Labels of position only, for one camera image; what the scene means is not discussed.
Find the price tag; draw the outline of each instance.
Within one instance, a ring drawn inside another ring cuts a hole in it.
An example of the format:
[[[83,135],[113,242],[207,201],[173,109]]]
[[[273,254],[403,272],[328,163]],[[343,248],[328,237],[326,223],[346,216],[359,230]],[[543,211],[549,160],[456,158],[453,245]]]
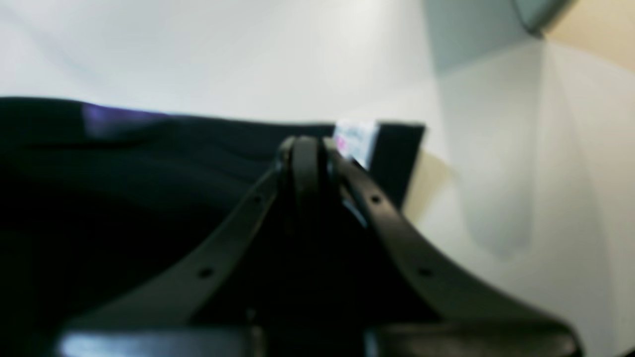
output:
[[[333,140],[340,154],[347,159],[355,159],[363,168],[370,167],[375,150],[379,125],[374,121],[337,121]]]

